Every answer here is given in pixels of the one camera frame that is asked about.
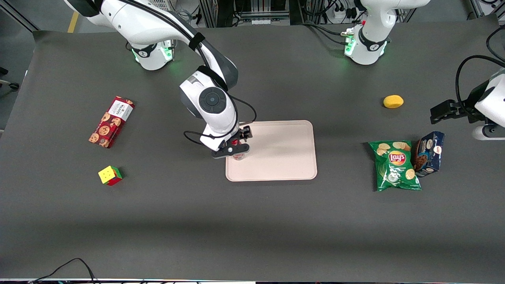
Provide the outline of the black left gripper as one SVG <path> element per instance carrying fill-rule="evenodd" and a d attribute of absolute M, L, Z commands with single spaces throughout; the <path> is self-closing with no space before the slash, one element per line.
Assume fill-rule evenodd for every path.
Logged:
<path fill-rule="evenodd" d="M 441 121 L 467 117 L 469 120 L 485 120 L 485 115 L 476 109 L 476 103 L 483 97 L 487 84 L 480 84 L 473 88 L 467 99 L 461 99 L 460 87 L 456 85 L 456 101 L 447 99 L 446 101 L 431 108 L 431 124 L 435 125 Z"/>

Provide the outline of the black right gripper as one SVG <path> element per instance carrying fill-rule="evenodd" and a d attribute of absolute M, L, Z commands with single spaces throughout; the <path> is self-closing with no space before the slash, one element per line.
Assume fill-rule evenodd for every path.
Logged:
<path fill-rule="evenodd" d="M 249 125 L 245 125 L 243 128 L 240 128 L 236 133 L 236 138 L 238 139 L 239 146 L 247 144 L 247 140 L 253 138 L 251 127 Z"/>

